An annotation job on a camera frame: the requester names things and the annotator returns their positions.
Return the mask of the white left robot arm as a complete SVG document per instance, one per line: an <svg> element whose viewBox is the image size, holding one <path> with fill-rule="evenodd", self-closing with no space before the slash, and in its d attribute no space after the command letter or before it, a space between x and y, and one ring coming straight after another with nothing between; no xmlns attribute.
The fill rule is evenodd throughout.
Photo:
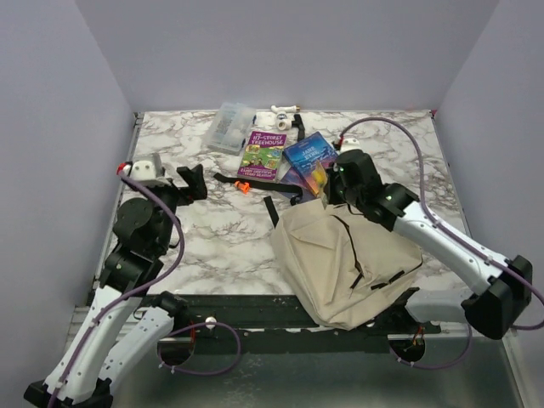
<svg viewBox="0 0 544 408"><path fill-rule="evenodd" d="M182 334L191 322L187 303L163 292L128 334L118 336L148 289L169 275L161 258L171 235L182 232L176 210L207 198L203 167L177 168L184 187L166 177L155 159L123 163L117 172L141 195L117 211L117 244L105 259L93 302L70 347L45 379L26 389L24 399L35 407L111 406L116 387L159 339Z"/></svg>

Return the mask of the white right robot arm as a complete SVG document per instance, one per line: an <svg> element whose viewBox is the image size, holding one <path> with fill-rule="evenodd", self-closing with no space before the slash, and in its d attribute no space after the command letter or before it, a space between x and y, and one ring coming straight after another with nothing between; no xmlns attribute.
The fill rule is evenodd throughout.
<svg viewBox="0 0 544 408"><path fill-rule="evenodd" d="M452 228L404 185L384 183L362 150L340 154L326 175L330 203L347 203L369 221L412 241L467 285L472 294L460 306L474 329L499 340L513 328L531 301L533 267L528 259L508 259Z"/></svg>

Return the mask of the orange rocket sharpener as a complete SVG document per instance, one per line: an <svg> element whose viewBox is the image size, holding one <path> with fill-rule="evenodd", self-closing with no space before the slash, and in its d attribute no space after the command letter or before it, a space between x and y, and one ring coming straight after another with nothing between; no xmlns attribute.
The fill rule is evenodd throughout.
<svg viewBox="0 0 544 408"><path fill-rule="evenodd" d="M242 182L240 180L235 181L235 187L243 194L247 194L250 190L250 184L248 182Z"/></svg>

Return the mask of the beige canvas student backpack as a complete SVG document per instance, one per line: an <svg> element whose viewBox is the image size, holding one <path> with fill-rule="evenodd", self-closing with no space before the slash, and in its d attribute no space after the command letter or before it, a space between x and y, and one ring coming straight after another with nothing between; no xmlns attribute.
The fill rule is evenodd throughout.
<svg viewBox="0 0 544 408"><path fill-rule="evenodd" d="M405 293L422 266L418 245L345 205L290 207L271 233L283 279L319 326L352 330Z"/></svg>

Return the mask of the banana eraser card pack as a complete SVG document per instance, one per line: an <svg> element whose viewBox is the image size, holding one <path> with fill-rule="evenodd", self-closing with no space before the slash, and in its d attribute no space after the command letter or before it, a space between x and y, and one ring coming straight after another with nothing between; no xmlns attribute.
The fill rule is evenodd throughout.
<svg viewBox="0 0 544 408"><path fill-rule="evenodd" d="M316 197L327 197L328 195L329 171L320 161L316 162L311 172L312 191Z"/></svg>

